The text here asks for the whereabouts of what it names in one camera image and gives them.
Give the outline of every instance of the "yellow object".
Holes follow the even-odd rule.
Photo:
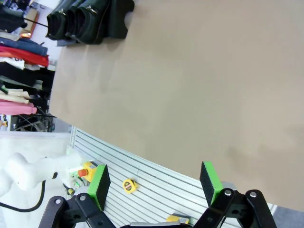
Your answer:
[[[132,179],[126,179],[123,182],[123,189],[127,192],[127,193],[132,193],[134,192],[136,189],[138,188],[138,185],[136,184],[136,182]]]
[[[88,182],[92,182],[97,166],[91,162],[84,163],[84,170],[87,170],[87,175],[83,176]]]
[[[186,224],[189,224],[189,220],[190,220],[190,218],[183,216],[183,215],[177,215],[177,214],[170,215],[167,218],[167,222],[180,222],[180,223],[186,223]]]

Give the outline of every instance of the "cardboard surface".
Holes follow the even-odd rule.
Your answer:
[[[126,40],[62,50],[51,113],[304,210],[304,2],[139,0],[128,20]]]

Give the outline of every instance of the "tape measure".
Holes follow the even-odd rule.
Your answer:
[[[138,188],[138,185],[132,179],[126,179],[123,182],[123,189],[126,191],[126,193],[132,193],[132,192],[136,191],[137,188]]]

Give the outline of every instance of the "green gripper pad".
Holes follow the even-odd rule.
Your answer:
[[[203,161],[199,180],[203,187],[208,206],[210,207],[219,192],[223,189],[223,185],[211,162]]]
[[[108,166],[98,165],[87,193],[91,196],[100,210],[105,209],[105,200],[110,183]]]

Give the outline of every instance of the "red button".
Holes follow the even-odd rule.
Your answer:
[[[79,176],[79,177],[84,177],[84,176],[86,176],[88,173],[89,173],[89,172],[88,172],[88,170],[86,170],[86,169],[78,170],[78,176]]]

